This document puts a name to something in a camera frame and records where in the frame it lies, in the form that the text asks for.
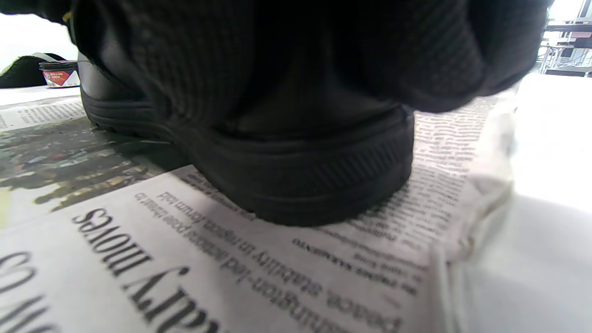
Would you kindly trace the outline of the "person's left hand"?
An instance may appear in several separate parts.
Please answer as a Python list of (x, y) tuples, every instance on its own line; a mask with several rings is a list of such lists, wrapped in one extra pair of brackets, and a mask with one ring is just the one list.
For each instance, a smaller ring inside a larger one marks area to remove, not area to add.
[(6, 15), (36, 15), (47, 21), (66, 25), (71, 16), (71, 0), (2, 0), (0, 12)]

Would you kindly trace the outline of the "person's right hand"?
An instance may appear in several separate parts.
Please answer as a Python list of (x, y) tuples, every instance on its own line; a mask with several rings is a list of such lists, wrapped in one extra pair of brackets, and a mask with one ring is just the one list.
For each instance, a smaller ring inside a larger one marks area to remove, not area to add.
[(534, 65), (549, 0), (119, 0), (125, 52), (181, 123), (447, 112)]

